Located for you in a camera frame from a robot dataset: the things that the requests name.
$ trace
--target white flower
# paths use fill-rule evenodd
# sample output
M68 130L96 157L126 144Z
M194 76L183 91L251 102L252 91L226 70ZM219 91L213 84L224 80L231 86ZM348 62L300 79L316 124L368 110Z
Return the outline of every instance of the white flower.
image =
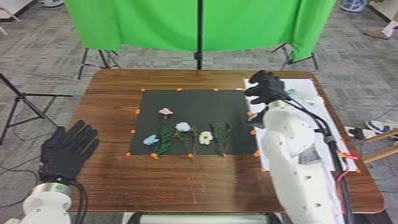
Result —
M210 145L210 141L213 140L213 135L210 131L204 131L199 135L199 143L201 145Z
M190 131L190 125L188 125L188 123L187 123L187 122L179 122L179 123L176 124L176 129L178 129L178 131L181 131L181 132L188 132L188 131Z

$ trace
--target pink flower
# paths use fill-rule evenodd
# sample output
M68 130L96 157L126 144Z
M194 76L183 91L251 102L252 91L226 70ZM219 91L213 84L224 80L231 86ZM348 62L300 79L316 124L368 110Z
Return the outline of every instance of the pink flower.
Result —
M163 108L160 111L158 111L160 114L163 114L165 116L174 114L174 112L171 111L169 108Z

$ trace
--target leaf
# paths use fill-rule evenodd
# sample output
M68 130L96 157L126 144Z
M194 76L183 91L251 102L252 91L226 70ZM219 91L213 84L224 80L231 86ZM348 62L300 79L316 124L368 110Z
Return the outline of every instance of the leaf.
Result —
M171 149L171 129L169 129L165 121L162 121L162 124L160 124L158 139L160 141L155 146L155 150L156 150L156 154L162 155Z

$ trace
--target artificial flower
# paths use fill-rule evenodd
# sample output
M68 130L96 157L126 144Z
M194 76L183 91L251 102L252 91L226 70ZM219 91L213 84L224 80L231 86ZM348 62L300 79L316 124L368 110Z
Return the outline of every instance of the artificial flower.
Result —
M165 116L174 114L174 112L171 111L169 108L163 108L160 111L158 111L160 114L163 114Z
M158 142L156 135L151 135L151 136L144 139L144 144L146 144L146 145L153 145L156 142Z
M179 123L176 124L176 129L178 129L178 131L181 131L181 132L188 132L188 131L190 131L190 125L188 125L188 123L187 123L187 122L179 122Z
M210 131L204 131L199 135L199 143L201 145L210 145L210 141L213 140L213 135Z

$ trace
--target wooden table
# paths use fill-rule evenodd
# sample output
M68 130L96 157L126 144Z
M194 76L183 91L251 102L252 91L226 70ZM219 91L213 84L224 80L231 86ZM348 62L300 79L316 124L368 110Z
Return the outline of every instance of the wooden table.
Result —
M101 70L96 73L71 123L78 119L100 131L101 145L85 163L80 181L89 192L89 211L146 212L281 212L268 172L259 171L252 155L126 157L130 151L135 109L142 89L235 89L256 71ZM336 111L307 72L277 71L281 78L313 79L346 145L354 144L343 131ZM384 209L378 188L364 163L362 173L350 172L348 184L354 212Z

